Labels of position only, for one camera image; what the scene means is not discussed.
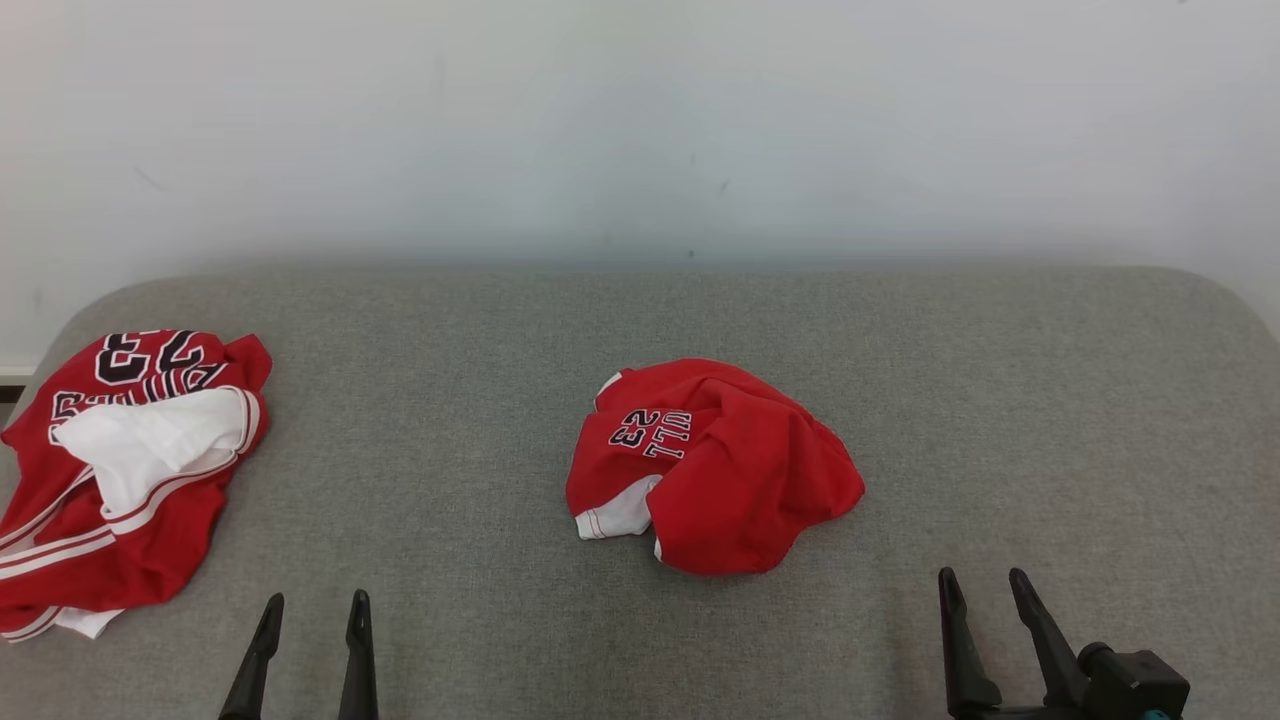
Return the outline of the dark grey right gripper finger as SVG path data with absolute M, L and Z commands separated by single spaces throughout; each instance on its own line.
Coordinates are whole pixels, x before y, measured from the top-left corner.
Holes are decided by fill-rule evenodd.
M 951 568 L 938 573 L 943 678 L 950 717 L 988 717 L 1002 703 L 1000 688 L 987 675 L 973 639 L 963 589 Z
M 1030 633 L 1036 648 L 1044 683 L 1043 705 L 1055 708 L 1079 708 L 1089 680 L 1080 670 L 1071 646 L 1027 573 L 1020 568 L 1011 568 L 1007 578 L 1018 616 Z

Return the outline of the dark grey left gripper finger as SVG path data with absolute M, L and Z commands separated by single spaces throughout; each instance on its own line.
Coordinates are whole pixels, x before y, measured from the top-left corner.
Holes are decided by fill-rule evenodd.
M 348 659 L 338 717 L 379 719 L 371 603 L 365 589 L 353 593 L 346 628 L 346 647 Z
M 280 639 L 284 594 L 273 594 L 259 619 L 219 717 L 261 719 L 269 664 Z

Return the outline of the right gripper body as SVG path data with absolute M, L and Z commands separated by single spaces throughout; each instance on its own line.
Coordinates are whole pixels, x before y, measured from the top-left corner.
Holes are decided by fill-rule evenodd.
M 1088 716 L 1075 707 L 1010 706 L 979 707 L 963 706 L 948 708 L 951 719 L 959 720 L 1084 720 Z

